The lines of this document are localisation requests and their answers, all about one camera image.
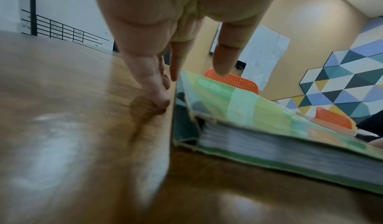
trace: chair backrest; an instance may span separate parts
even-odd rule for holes
[[[213,68],[209,68],[206,71],[205,77],[208,77],[208,78],[213,79],[215,81],[233,86],[235,88],[248,90],[248,91],[251,91],[251,92],[256,93],[256,94],[258,94],[258,92],[259,92],[258,86],[254,82],[247,80],[245,78],[242,78],[242,77],[238,77],[234,74],[229,74],[226,77],[220,77],[215,73]]]
[[[316,108],[315,118],[322,120],[322,121],[326,121],[326,122],[331,123],[331,124],[345,127],[348,129],[353,128],[350,118],[348,118],[346,116],[342,116],[340,114],[337,114],[335,112],[329,111],[328,109],[324,109],[321,107]]]

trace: orange chair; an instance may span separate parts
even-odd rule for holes
[[[244,79],[244,78],[241,78],[241,77],[238,77],[234,74],[229,74],[226,77],[220,77],[215,73],[213,68],[209,68],[206,71],[205,77],[208,77],[208,78],[213,79],[215,81],[233,86],[235,88],[248,90],[248,91],[251,91],[251,92],[256,93],[256,94],[258,94],[258,92],[259,92],[258,86],[254,82],[247,80],[247,79]]]
[[[315,118],[317,118],[318,120],[326,121],[334,125],[338,125],[348,129],[353,129],[350,118],[339,115],[335,112],[329,111],[321,107],[316,108]]]

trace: orange plastic chair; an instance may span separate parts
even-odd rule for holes
[[[316,108],[315,118],[344,128],[353,129],[350,118],[321,107]]]
[[[226,77],[220,77],[215,73],[213,68],[209,68],[206,71],[205,77],[208,77],[208,78],[213,79],[215,81],[233,86],[235,88],[248,90],[248,91],[251,91],[251,92],[256,93],[256,94],[258,94],[258,92],[259,92],[258,86],[254,82],[247,80],[245,78],[242,78],[242,77],[238,77],[234,74],[229,74]]]

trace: wooden table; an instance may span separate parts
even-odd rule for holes
[[[170,146],[171,118],[119,57],[0,33],[0,223],[382,223],[380,196]]]

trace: beige wall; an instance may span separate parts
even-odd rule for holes
[[[275,0],[261,24],[291,42],[260,95],[269,100],[303,95],[299,82],[305,72],[323,67],[331,52],[349,49],[367,21],[344,0]],[[185,70],[203,75],[212,67],[209,51],[218,25],[206,19]]]

